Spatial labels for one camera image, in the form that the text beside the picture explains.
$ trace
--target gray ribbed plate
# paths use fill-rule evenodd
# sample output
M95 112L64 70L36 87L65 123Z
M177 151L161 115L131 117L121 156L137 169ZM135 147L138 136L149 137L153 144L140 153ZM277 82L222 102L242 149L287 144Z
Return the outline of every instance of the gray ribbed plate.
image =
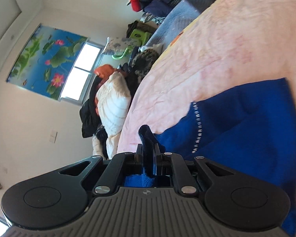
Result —
M288 237L280 228L259 233L229 229L213 220L197 199L179 196L173 188L121 187L94 200L76 221L53 230L10 227L4 237Z

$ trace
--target light switch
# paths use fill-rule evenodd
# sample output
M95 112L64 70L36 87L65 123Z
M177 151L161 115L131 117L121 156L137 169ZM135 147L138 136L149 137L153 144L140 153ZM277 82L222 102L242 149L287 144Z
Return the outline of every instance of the light switch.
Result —
M57 134L58 134L57 131L55 131L55 130L51 131L50 142L52 142L52 143L56 142Z

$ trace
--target blue blanket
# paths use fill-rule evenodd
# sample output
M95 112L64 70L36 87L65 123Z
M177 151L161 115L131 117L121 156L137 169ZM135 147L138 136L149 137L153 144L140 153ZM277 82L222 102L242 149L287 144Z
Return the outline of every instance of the blue blanket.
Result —
M192 103L188 114L162 134L153 135L147 126L139 132L144 148L158 143L161 152L186 160L202 155L281 187L291 200L282 228L295 235L296 110L285 79L231 88ZM127 184L149 186L153 181L143 174Z
M211 0L182 0L165 18L146 46L163 43L162 51L212 4Z

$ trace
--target green plastic stool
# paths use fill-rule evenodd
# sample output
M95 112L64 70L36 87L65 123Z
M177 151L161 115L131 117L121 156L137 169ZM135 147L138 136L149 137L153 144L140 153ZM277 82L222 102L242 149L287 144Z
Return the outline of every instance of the green plastic stool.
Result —
M139 29L134 29L132 34L130 35L130 38L132 39L138 39L141 42L141 46L146 45L148 40L151 38L152 33L144 32Z
M152 33L144 32L139 29L134 29L132 34L130 35L130 38L139 40L140 41L139 46L144 46L144 45L146 45L148 40L151 38L151 36L152 36ZM112 55L112 58L115 60L120 60L125 56L130 56L131 53L133 52L134 48L135 47L129 45L125 49L123 55L121 55L121 56Z

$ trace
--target round black pad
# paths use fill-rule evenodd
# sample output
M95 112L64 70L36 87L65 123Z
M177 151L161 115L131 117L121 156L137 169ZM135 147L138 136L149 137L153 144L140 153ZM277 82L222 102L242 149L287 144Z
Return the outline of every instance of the round black pad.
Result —
M24 195L24 201L33 208L43 209L55 205L60 197L60 192L54 188L37 187Z
M1 208L12 223L26 229L51 229L79 217L87 206L80 177L50 172L8 189Z
M256 209L266 204L267 195L255 188L239 188L233 191L231 199L238 206Z

